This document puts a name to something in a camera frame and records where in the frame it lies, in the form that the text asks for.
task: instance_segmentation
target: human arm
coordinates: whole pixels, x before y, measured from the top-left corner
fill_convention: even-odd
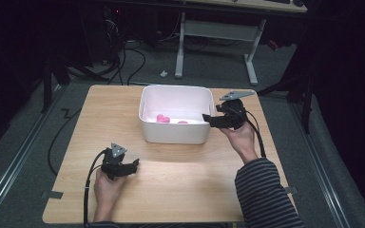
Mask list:
[[[247,227],[304,227],[295,207],[280,185],[276,166],[258,158],[255,132],[249,123],[237,129],[221,129],[240,155],[244,166],[235,184],[241,211]]]
[[[111,180],[101,169],[96,171],[94,194],[97,207],[94,214],[94,222],[89,224],[90,227],[118,227],[111,222],[111,216],[125,181],[126,176],[119,177],[117,180]]]

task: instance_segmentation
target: hand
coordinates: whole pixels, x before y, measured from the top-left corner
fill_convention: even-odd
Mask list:
[[[227,136],[233,149],[240,155],[244,164],[258,158],[254,146],[255,131],[249,123],[245,122],[237,130],[220,128],[220,131]]]
[[[110,221],[112,210],[117,198],[120,196],[125,177],[119,177],[117,180],[111,180],[102,169],[96,171],[96,182],[94,183],[94,193],[97,200],[96,213],[94,221]]]

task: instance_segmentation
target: black cable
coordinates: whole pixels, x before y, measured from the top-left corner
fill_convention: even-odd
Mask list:
[[[135,50],[135,49],[127,49],[127,50],[130,50],[130,51],[135,51],[135,52],[137,52],[137,53],[139,53],[139,54],[141,54],[142,55],[142,57],[144,57],[144,55],[140,52],[140,51],[138,51],[138,50]],[[128,80],[126,81],[126,85],[127,86],[129,86],[129,82],[130,82],[130,80],[131,80],[131,78],[132,78],[132,76],[134,76],[139,70],[141,70],[142,69],[142,67],[144,67],[144,63],[146,62],[146,58],[144,57],[144,61],[142,62],[142,64],[141,64],[141,66],[139,66],[139,68],[137,69],[137,70],[135,70],[135,72],[133,72],[131,75],[129,75],[129,77],[128,77]]]
[[[87,224],[87,206],[88,206],[88,189],[89,189],[89,186],[90,186],[90,176],[96,168],[100,167],[100,165],[97,166],[97,167],[94,167],[94,165],[96,164],[96,161],[100,158],[100,156],[102,156],[104,153],[105,153],[105,150],[103,150],[102,152],[100,152],[96,156],[96,158],[94,159],[93,163],[91,164],[90,169],[89,169],[88,174],[87,174],[86,185],[85,185],[85,197],[84,197],[84,201],[83,201],[83,205],[84,205],[84,225],[85,225],[85,227],[88,226],[88,224]]]
[[[166,38],[158,40],[158,43],[160,43],[162,41],[167,41],[167,40],[170,40],[170,39],[174,39],[176,37],[180,37],[178,35],[175,35],[175,36],[173,36],[173,35],[174,35],[174,33],[176,33],[176,30],[179,27],[181,17],[182,17],[182,14],[179,13],[179,17],[177,18],[176,26],[174,27],[173,31],[171,31],[170,35],[168,35]]]
[[[126,59],[126,55],[125,55],[125,46],[123,48],[123,53],[124,53],[124,59],[123,59],[123,63],[121,64],[121,66],[118,67],[118,70],[117,72],[114,73],[114,75],[111,77],[111,79],[108,81],[108,85],[111,84],[112,80],[114,80],[115,76],[117,76],[118,73],[120,73],[120,83],[121,83],[121,86],[124,85],[124,82],[123,82],[123,77],[121,76],[121,69],[124,67],[124,64],[125,64],[125,59]]]
[[[58,176],[58,172],[56,172],[54,170],[54,168],[52,167],[52,164],[51,164],[51,150],[52,150],[52,146],[54,145],[56,139],[61,134],[62,130],[65,128],[65,126],[67,125],[67,123],[69,123],[81,110],[82,110],[82,108],[80,108],[79,110],[77,110],[72,116],[69,117],[69,119],[67,119],[67,121],[58,130],[58,132],[56,133],[54,139],[51,141],[51,145],[49,146],[49,149],[48,149],[48,165],[49,165],[49,169],[52,171],[52,173],[55,176]]]
[[[116,35],[115,39],[114,39],[114,42],[113,43],[110,43],[110,57],[109,59],[112,59],[112,64],[109,68],[107,69],[104,69],[103,71],[101,72],[97,72],[97,73],[94,73],[95,75],[97,76],[103,76],[111,71],[113,71],[114,69],[116,69],[118,66],[119,66],[119,63],[120,63],[120,60],[119,60],[119,57],[117,55],[117,52],[118,52],[118,48],[119,48],[119,43],[120,43],[120,40],[121,42],[123,41],[123,37],[122,35]],[[71,70],[70,68],[67,67],[67,72],[73,76],[76,76],[76,77],[86,77],[86,76],[89,76],[88,74],[86,74],[84,71],[81,71],[82,74],[80,73],[77,73],[73,70]]]
[[[254,119],[254,121],[256,122],[256,125],[257,125],[257,130],[259,131],[259,125],[258,125],[258,121],[257,121],[256,117],[251,112],[249,112],[247,110],[245,110],[245,111],[253,117],[253,119]]]
[[[253,123],[251,123],[249,120],[246,120],[254,129],[254,131],[257,134],[257,138],[259,140],[259,150],[260,150],[260,155],[264,158],[266,158],[266,154],[265,154],[265,148],[263,147],[263,141],[262,141],[262,137],[260,136],[259,130],[256,129],[256,127],[253,125]]]

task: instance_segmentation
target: dark background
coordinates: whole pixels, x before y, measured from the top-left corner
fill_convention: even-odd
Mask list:
[[[365,1],[307,1],[306,6],[311,16],[341,17],[308,29],[301,23],[271,19],[261,43],[298,44],[282,81],[313,77],[313,92],[332,139],[365,198]],[[92,11],[103,16],[100,8]],[[132,19],[125,20],[122,31],[153,45],[162,38],[158,30],[172,32],[178,15],[153,9],[122,13]],[[61,53],[83,66],[111,61],[110,43],[100,32],[106,27],[94,15],[72,5],[0,1],[0,137],[41,81],[50,54]],[[103,42],[97,46],[92,40]],[[299,88],[305,88],[304,81],[284,89]]]

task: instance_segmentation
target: pink object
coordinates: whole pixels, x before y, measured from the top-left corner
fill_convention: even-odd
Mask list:
[[[170,123],[170,118],[169,117],[165,117],[162,114],[157,115],[157,123]]]

